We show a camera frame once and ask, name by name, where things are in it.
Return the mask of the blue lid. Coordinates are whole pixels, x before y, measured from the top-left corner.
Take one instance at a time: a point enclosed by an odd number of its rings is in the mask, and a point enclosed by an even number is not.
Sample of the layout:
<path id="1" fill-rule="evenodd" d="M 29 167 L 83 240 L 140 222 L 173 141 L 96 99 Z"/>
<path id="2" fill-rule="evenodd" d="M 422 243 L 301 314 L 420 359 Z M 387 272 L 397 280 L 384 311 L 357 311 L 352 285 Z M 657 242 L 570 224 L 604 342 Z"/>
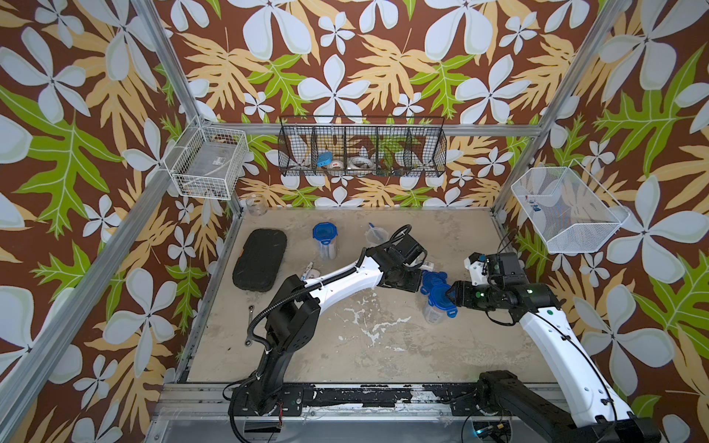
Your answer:
<path id="1" fill-rule="evenodd" d="M 338 230 L 333 223 L 318 223 L 313 227 L 312 236 L 321 245 L 330 245 L 338 236 Z"/>
<path id="2" fill-rule="evenodd" d="M 450 289 L 448 284 L 435 287 L 428 295 L 428 305 L 445 310 L 448 315 L 447 319 L 455 319 L 458 315 L 458 307 L 447 296 Z"/>
<path id="3" fill-rule="evenodd" d="M 446 285 L 447 279 L 448 274 L 444 271 L 422 271 L 420 292 L 429 295 L 435 287 Z"/>

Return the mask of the clear plastic cup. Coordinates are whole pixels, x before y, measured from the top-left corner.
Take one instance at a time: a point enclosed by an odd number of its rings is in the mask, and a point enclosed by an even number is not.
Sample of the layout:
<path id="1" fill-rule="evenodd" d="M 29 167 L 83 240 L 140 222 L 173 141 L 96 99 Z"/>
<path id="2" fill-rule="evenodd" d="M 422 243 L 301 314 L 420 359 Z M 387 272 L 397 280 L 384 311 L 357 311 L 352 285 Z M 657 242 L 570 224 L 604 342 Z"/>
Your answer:
<path id="1" fill-rule="evenodd" d="M 334 260 L 337 257 L 336 240 L 318 242 L 318 251 L 321 260 Z"/>
<path id="2" fill-rule="evenodd" d="M 435 306 L 426 305 L 423 309 L 423 316 L 427 323 L 437 325 L 443 323 L 448 315 L 445 310 L 436 308 Z"/>
<path id="3" fill-rule="evenodd" d="M 369 230 L 365 233 L 365 240 L 369 247 L 382 245 L 390 239 L 390 234 L 383 228 L 373 225 L 369 226 Z"/>

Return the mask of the toothpaste tube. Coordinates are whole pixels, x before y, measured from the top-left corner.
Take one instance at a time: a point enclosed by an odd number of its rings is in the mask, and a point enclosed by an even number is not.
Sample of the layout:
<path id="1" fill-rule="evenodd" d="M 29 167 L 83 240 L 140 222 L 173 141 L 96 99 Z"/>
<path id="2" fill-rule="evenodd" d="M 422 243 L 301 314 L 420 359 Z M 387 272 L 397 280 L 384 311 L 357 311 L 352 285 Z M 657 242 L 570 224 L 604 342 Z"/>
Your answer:
<path id="1" fill-rule="evenodd" d="M 301 280 L 304 281 L 308 278 L 308 275 L 310 275 L 310 271 L 312 271 L 313 266 L 314 266 L 314 262 L 308 263 L 308 266 L 306 266 L 306 269 L 304 270 L 304 272 L 301 275 Z"/>

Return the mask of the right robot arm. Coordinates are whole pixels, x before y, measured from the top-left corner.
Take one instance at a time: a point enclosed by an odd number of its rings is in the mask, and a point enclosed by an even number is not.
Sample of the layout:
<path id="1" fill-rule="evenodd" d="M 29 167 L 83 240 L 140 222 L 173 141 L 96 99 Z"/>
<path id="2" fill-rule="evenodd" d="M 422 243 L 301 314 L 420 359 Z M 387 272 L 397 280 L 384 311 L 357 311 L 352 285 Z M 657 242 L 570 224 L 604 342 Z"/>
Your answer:
<path id="1" fill-rule="evenodd" d="M 561 409 L 507 370 L 487 371 L 476 382 L 476 405 L 498 407 L 548 442 L 659 442 L 654 421 L 633 413 L 601 375 L 546 284 L 531 284 L 513 253 L 473 253 L 463 262 L 466 281 L 446 295 L 458 308 L 490 315 L 505 311 L 541 352 L 568 407 Z"/>

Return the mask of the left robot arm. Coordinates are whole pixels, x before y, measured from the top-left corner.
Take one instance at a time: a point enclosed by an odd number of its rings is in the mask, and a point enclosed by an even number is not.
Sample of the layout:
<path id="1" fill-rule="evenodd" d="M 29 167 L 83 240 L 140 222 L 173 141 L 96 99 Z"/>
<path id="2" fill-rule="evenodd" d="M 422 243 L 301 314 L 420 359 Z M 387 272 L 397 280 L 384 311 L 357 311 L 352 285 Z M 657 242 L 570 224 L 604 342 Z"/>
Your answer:
<path id="1" fill-rule="evenodd" d="M 390 239 L 361 250 L 358 259 L 330 274 L 303 282 L 293 275 L 269 306 L 247 325 L 247 341 L 264 347 L 257 368 L 234 388 L 230 415 L 268 415 L 284 389 L 284 376 L 295 352 L 315 336 L 325 310 L 364 290 L 377 287 L 407 293 L 419 290 L 428 251 L 405 224 Z"/>

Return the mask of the blue lid behind cup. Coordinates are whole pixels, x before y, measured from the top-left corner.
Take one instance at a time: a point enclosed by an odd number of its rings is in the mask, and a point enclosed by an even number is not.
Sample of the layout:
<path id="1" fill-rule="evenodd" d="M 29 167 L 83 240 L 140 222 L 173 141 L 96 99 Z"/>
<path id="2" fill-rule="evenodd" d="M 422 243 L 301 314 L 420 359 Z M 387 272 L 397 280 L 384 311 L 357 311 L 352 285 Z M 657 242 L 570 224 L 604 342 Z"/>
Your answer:
<path id="1" fill-rule="evenodd" d="M 422 271 L 420 292 L 429 295 L 435 287 L 446 285 L 447 279 L 448 274 L 444 271 Z"/>

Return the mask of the white mesh basket right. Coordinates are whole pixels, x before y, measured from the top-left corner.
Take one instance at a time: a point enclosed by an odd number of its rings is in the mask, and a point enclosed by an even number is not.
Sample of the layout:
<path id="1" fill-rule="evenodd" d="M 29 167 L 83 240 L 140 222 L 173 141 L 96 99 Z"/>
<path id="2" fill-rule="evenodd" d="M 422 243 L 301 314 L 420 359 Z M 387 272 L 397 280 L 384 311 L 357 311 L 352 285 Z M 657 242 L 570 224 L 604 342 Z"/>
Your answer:
<path id="1" fill-rule="evenodd" d="M 533 167 L 511 191 L 551 254 L 596 253 L 631 216 L 578 161 Z"/>

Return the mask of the black rubber mat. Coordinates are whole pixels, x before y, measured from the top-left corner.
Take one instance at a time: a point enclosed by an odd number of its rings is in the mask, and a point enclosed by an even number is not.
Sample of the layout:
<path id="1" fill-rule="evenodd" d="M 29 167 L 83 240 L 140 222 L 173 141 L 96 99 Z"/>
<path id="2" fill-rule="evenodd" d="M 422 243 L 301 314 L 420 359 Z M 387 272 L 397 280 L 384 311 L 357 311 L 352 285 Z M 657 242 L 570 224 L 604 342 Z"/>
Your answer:
<path id="1" fill-rule="evenodd" d="M 287 236 L 277 229 L 254 230 L 243 247 L 232 280 L 244 291 L 267 293 L 275 283 L 287 247 Z"/>

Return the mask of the glass jar corner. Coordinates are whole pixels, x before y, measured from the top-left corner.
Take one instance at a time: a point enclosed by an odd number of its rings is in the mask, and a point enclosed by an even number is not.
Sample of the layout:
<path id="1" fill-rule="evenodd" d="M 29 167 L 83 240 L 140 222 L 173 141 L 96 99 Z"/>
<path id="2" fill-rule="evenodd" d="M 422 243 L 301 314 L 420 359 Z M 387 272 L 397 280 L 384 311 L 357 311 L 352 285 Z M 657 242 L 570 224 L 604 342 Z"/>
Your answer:
<path id="1" fill-rule="evenodd" d="M 246 198 L 247 212 L 252 216 L 262 216 L 269 210 L 266 197 L 261 194 L 251 194 Z"/>

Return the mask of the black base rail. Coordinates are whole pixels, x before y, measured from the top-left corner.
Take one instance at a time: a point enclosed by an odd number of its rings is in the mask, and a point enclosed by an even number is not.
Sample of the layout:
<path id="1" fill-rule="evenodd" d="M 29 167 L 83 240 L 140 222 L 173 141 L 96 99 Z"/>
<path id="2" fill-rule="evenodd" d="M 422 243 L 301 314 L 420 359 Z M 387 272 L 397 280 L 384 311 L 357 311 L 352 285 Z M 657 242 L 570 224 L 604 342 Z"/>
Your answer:
<path id="1" fill-rule="evenodd" d="M 483 382 L 432 384 L 286 383 L 274 394 L 258 394 L 254 383 L 230 384 L 223 390 L 228 412 L 235 416 L 299 417 L 308 408 L 345 407 L 395 410 L 408 405 L 440 405 L 454 416 L 507 412 L 511 397 Z"/>

